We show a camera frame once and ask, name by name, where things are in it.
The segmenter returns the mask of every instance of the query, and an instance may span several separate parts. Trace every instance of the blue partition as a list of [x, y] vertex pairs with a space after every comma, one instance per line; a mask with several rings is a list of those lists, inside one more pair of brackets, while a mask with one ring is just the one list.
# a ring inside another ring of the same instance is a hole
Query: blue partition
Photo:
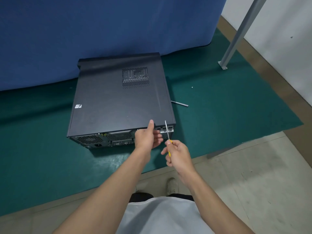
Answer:
[[211, 42], [226, 0], [1, 0], [0, 90], [78, 76], [80, 58]]

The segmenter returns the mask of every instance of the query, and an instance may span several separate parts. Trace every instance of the rear fan vent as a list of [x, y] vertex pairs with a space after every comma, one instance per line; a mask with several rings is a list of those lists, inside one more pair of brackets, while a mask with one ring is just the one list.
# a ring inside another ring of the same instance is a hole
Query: rear fan vent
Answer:
[[121, 135], [110, 135], [110, 134], [104, 134], [109, 140], [124, 140], [124, 139], [130, 139], [132, 137], [131, 133], [127, 134], [121, 134]]
[[78, 137], [77, 140], [83, 144], [100, 143], [103, 140], [96, 135]]
[[147, 67], [122, 69], [122, 88], [130, 89], [149, 86]]

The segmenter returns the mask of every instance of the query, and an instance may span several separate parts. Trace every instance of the brown baseboard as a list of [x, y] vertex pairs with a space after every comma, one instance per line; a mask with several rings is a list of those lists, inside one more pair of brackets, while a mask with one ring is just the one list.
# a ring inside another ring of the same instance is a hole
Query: brown baseboard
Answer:
[[[229, 41], [232, 41], [236, 30], [222, 16], [217, 27]], [[312, 167], [312, 107], [245, 39], [237, 50], [304, 123], [284, 132]]]

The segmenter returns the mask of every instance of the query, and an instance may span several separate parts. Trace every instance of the tiled floor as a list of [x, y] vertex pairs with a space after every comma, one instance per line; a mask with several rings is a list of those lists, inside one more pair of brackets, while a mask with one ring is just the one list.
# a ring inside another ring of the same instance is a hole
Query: tiled floor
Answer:
[[[312, 169], [283, 132], [216, 157], [193, 159], [197, 171], [257, 234], [311, 233]], [[165, 195], [169, 167], [141, 175], [136, 189]], [[180, 193], [189, 194], [180, 182]], [[0, 233], [51, 233], [93, 190], [0, 217]]]

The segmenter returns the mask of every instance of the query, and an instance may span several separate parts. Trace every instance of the person's left hand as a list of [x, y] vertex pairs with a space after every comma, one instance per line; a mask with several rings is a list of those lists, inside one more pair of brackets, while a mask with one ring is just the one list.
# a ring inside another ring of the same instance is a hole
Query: person's left hand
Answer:
[[154, 121], [150, 120], [147, 129], [135, 132], [135, 148], [143, 153], [151, 153], [151, 150], [163, 141], [159, 130], [154, 130]]

